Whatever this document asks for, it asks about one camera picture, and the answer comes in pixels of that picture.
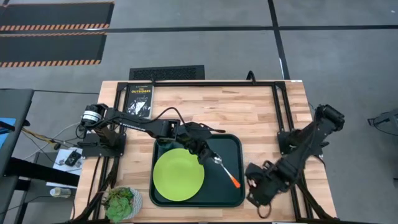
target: gray floor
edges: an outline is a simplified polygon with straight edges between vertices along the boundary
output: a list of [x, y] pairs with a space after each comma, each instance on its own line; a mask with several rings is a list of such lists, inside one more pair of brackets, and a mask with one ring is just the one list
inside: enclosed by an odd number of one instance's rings
[[[398, 24], [395, 0], [277, 0], [275, 8], [280, 26]], [[269, 26], [269, 15], [266, 0], [117, 0], [111, 27]], [[281, 34], [290, 76], [304, 81], [310, 102], [329, 103], [346, 115], [344, 130], [330, 136], [325, 149], [338, 216], [396, 223], [398, 189], [392, 177], [398, 176], [398, 139], [369, 127], [366, 118], [398, 108], [398, 30]], [[2, 68], [0, 88], [99, 91], [103, 80], [126, 80], [132, 67], [201, 64], [207, 79], [240, 79], [248, 70], [257, 79], [282, 78], [272, 31], [110, 34], [100, 65]], [[28, 115], [31, 129], [56, 134], [79, 121], [85, 105], [94, 102], [96, 96], [36, 93]], [[60, 138], [73, 136], [71, 129]], [[23, 158], [33, 151], [34, 145], [21, 136], [14, 156]], [[19, 197], [14, 194], [11, 206]], [[24, 223], [62, 222], [71, 209], [66, 202], [32, 203]], [[6, 223], [14, 212], [7, 214]]]

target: wooden tabletop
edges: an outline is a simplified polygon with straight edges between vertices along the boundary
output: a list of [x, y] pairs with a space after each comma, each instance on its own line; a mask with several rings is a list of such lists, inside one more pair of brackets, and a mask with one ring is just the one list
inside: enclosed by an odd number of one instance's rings
[[[117, 83], [115, 81], [103, 82], [98, 98], [99, 103], [113, 106]], [[312, 120], [304, 85], [302, 82], [286, 81], [286, 87], [295, 128], [303, 128]], [[280, 92], [279, 99], [285, 127], [288, 127]], [[170, 106], [178, 108], [185, 121], [206, 123], [212, 128], [224, 129], [227, 133], [237, 136], [243, 145], [245, 167], [250, 162], [261, 165], [265, 160], [275, 162], [280, 158], [276, 138], [276, 133], [279, 129], [271, 87], [155, 87], [152, 117], [154, 118]], [[170, 111], [164, 114], [162, 118], [177, 118], [177, 115]], [[127, 145], [125, 153], [120, 160], [116, 186], [129, 186], [137, 189], [142, 194], [144, 199], [143, 208], [131, 220], [132, 222], [264, 222], [295, 220], [290, 192], [279, 194], [275, 197], [272, 201], [272, 213], [266, 220], [258, 217], [256, 207], [247, 200], [235, 208], [157, 207], [149, 199], [154, 140], [146, 133], [139, 131], [129, 129], [126, 133]], [[86, 207], [96, 160], [97, 158], [86, 159], [83, 165], [75, 199], [77, 215]], [[102, 161], [99, 162], [92, 196], [98, 188], [101, 164]], [[323, 164], [314, 158], [310, 158], [305, 167], [305, 176], [309, 191], [327, 213], [335, 216], [335, 208]], [[302, 216], [305, 216], [302, 195], [298, 189], [297, 192], [301, 213]], [[104, 212], [102, 210], [100, 218], [103, 217]]]

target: potted plant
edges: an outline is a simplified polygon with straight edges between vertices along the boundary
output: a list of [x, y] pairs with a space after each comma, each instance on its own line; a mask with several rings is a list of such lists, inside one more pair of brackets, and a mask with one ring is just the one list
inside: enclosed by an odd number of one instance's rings
[[142, 207], [142, 197], [138, 190], [130, 187], [117, 187], [109, 191], [102, 203], [106, 216], [117, 223], [137, 215]]

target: black floor mat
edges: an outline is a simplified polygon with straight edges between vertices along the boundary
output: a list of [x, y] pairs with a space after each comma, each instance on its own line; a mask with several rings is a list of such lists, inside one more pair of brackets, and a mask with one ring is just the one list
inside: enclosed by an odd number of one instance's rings
[[204, 80], [204, 65], [130, 68], [129, 80]]
[[97, 65], [105, 32], [0, 35], [0, 67]]
[[114, 2], [9, 4], [2, 6], [0, 31], [107, 28]]

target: book cover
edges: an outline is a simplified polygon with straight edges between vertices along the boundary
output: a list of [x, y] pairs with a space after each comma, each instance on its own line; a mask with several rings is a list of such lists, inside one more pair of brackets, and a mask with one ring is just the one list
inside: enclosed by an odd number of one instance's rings
[[127, 100], [127, 112], [150, 119], [152, 113], [153, 85], [131, 85]]

